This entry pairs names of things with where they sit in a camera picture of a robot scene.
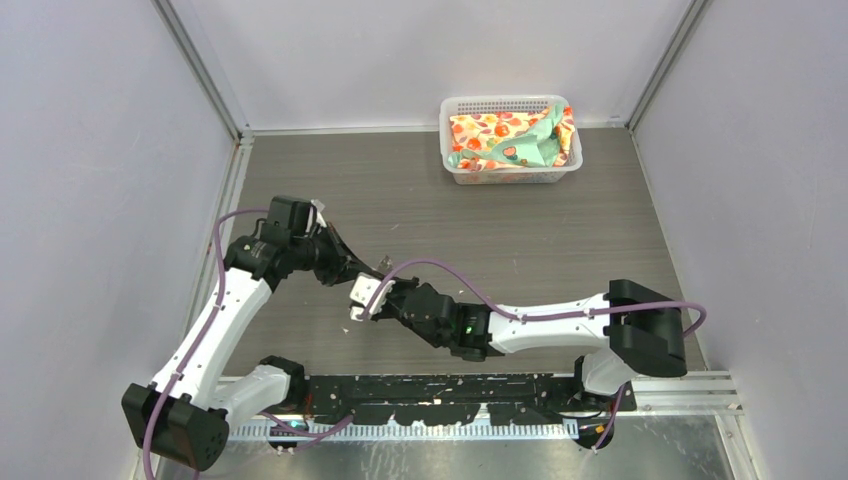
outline purple cable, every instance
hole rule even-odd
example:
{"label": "purple cable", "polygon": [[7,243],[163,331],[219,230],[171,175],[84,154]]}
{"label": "purple cable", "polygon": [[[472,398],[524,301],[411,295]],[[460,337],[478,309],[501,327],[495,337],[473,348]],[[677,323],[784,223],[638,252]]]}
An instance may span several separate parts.
{"label": "purple cable", "polygon": [[[321,441],[321,440],[323,440],[324,438],[329,437],[330,435],[333,435],[333,434],[335,434],[335,433],[338,433],[340,430],[342,430],[342,429],[344,429],[345,427],[347,427],[348,425],[350,425],[350,423],[353,421],[353,416],[347,416],[347,417],[343,418],[343,419],[342,419],[339,423],[337,423],[335,426],[333,426],[333,428],[331,428],[331,429],[327,430],[327,431],[326,431],[326,432],[324,432],[324,433],[309,433],[309,432],[304,432],[304,431],[301,431],[301,430],[297,430],[297,429],[295,429],[295,428],[292,428],[292,427],[291,427],[291,426],[289,426],[288,424],[284,423],[282,420],[278,419],[277,417],[275,417],[275,416],[273,416],[273,415],[271,415],[271,414],[269,414],[269,413],[262,412],[262,413],[260,413],[260,415],[262,415],[262,416],[264,416],[264,417],[267,417],[267,418],[269,418],[270,420],[273,420],[273,421],[274,421],[277,425],[279,425],[279,427],[280,427],[282,430],[285,430],[285,431],[290,432],[290,433],[295,433],[295,434],[300,435],[300,436],[303,436],[303,437],[314,437],[314,438],[315,438],[314,440],[310,440],[308,443],[305,443],[305,444],[303,444],[303,445],[301,445],[301,446],[299,446],[299,447],[296,447],[296,448],[293,450],[293,452],[301,452],[301,451],[303,451],[303,450],[305,450],[305,449],[307,449],[307,448],[309,448],[309,447],[314,446],[316,443],[320,442],[320,441]],[[234,473],[236,473],[237,471],[239,471],[239,470],[241,470],[241,469],[243,469],[243,468],[247,467],[248,465],[253,464],[254,462],[258,461],[258,460],[259,460],[259,459],[261,459],[261,458],[265,458],[265,456],[266,456],[266,455],[268,455],[268,453],[270,453],[270,452],[272,452],[272,451],[273,451],[273,450],[270,450],[270,449],[269,449],[269,450],[267,450],[266,452],[259,453],[259,454],[257,454],[257,455],[252,455],[250,458],[248,458],[247,460],[243,461],[243,462],[242,462],[242,463],[240,463],[239,465],[237,465],[237,466],[233,467],[232,469],[230,469],[230,471],[228,471],[228,472],[226,472],[226,473],[204,474],[204,475],[203,475],[203,478],[206,478],[206,479],[212,479],[212,478],[229,478],[229,477],[231,477]],[[200,472],[196,472],[196,473],[195,473],[195,475],[197,475],[197,476],[195,476],[194,480],[198,480],[198,478],[200,478],[200,477],[199,477],[199,474],[200,474]]]}
{"label": "purple cable", "polygon": [[615,405],[613,405],[612,410],[610,410],[610,421],[607,422],[607,426],[604,428],[603,433],[601,433],[601,437],[598,438],[598,441],[595,442],[594,445],[592,445],[592,450],[597,452],[598,448],[600,448],[601,445],[604,444],[604,440],[607,439],[607,435],[609,434],[609,431],[612,429],[613,423],[615,423],[615,415],[618,413],[618,407],[621,405],[621,397],[622,397],[623,394],[624,394],[624,385],[622,385],[618,389],[618,395],[615,396]]}
{"label": "purple cable", "polygon": [[279,418],[271,415],[268,412],[262,412],[262,413],[260,413],[260,415],[262,415],[263,417],[265,417],[265,418],[273,421],[274,423],[276,423],[277,426],[281,430],[283,430],[284,432],[288,432],[288,433],[291,433],[291,434],[294,434],[294,435],[299,435],[301,437],[314,438],[314,440],[310,440],[308,443],[305,443],[303,445],[296,447],[293,450],[294,452],[300,452],[300,451],[306,450],[307,448],[317,444],[318,442],[329,437],[330,435],[335,435],[336,433],[339,433],[340,431],[347,428],[348,425],[353,423],[353,415],[348,415],[345,418],[341,419],[341,421],[339,421],[339,423],[335,424],[333,426],[333,428],[327,430],[326,432],[310,433],[310,432],[304,432],[303,430],[298,430],[296,428],[292,428],[289,424],[287,424],[286,422],[280,420]]}
{"label": "purple cable", "polygon": [[[418,264],[435,265],[441,268],[442,270],[445,270],[446,272],[456,277],[456,279],[462,282],[463,285],[468,287],[468,289],[471,290],[474,295],[477,296],[477,298],[482,300],[483,303],[486,304],[486,306],[489,307],[493,312],[502,315],[506,318],[512,320],[519,320],[522,322],[546,322],[551,320],[562,320],[566,318],[580,318],[595,315],[614,315],[618,313],[638,312],[642,310],[656,310],[660,308],[690,308],[692,310],[697,310],[699,316],[698,319],[695,320],[692,325],[683,332],[683,336],[688,337],[689,335],[693,334],[695,330],[700,328],[701,325],[703,325],[704,320],[707,319],[707,309],[705,309],[702,305],[693,302],[676,301],[641,303],[636,305],[625,305],[621,307],[610,308],[590,308],[588,309],[588,311],[575,310],[571,312],[552,313],[548,315],[516,315],[514,313],[507,312],[506,310],[495,305],[491,300],[489,300],[487,296],[485,296],[480,291],[479,288],[477,288],[477,286],[471,283],[471,280],[466,278],[465,275],[454,270],[454,268],[450,265],[440,260],[435,260],[432,258],[408,260],[395,267],[391,272],[386,275],[385,278],[383,278],[383,280],[380,282],[380,285],[377,286],[376,290],[374,291],[374,295],[372,295],[371,299],[368,300],[368,303],[365,305],[365,309],[363,310],[363,313],[359,315],[359,318],[361,320],[368,320],[368,318],[370,317],[368,312],[371,311],[371,307],[374,306],[374,302],[377,299],[378,294],[382,292],[384,288],[386,288],[386,285],[388,285],[389,281],[395,278],[402,270],[406,269],[407,267]],[[604,432],[601,434],[601,437],[598,439],[597,442],[595,442],[595,445],[592,447],[593,450],[597,451],[598,447],[600,447],[604,440],[606,440],[607,434],[609,433],[612,426],[615,424],[615,416],[618,413],[618,407],[621,404],[621,398],[623,393],[624,385],[622,385],[618,389],[618,395],[616,395],[615,405],[613,405],[612,409],[610,410],[610,420],[609,422],[607,422],[607,427],[604,429]]]}
{"label": "purple cable", "polygon": [[[153,473],[153,464],[150,460],[150,448],[153,443],[153,430],[156,428],[156,422],[159,420],[159,414],[162,413],[162,407],[165,405],[165,400],[168,398],[168,395],[170,395],[171,390],[173,390],[174,385],[177,383],[177,380],[179,380],[182,376],[183,370],[185,370],[188,362],[191,361],[192,355],[194,355],[194,352],[196,352],[198,347],[200,347],[200,342],[203,341],[203,337],[205,337],[209,329],[212,328],[212,324],[215,322],[215,318],[218,316],[218,311],[220,311],[221,305],[224,302],[226,271],[224,270],[224,252],[221,247],[221,225],[230,218],[244,213],[268,213],[268,209],[246,208],[230,212],[216,220],[215,225],[212,228],[212,244],[215,247],[215,264],[218,267],[218,295],[215,297],[215,306],[217,308],[213,308],[212,312],[209,313],[209,317],[206,319],[206,322],[203,324],[200,332],[198,332],[197,337],[188,347],[188,350],[186,350],[186,354],[182,361],[177,364],[176,370],[171,375],[171,378],[168,380],[168,383],[165,385],[162,393],[159,394],[159,398],[153,406],[153,411],[150,413],[150,418],[147,420],[147,428],[144,430],[144,441],[142,442],[141,456],[142,463],[144,464],[144,475],[147,477],[147,480],[156,480],[156,476]],[[199,472],[195,474],[195,480],[199,478],[199,475]]]}

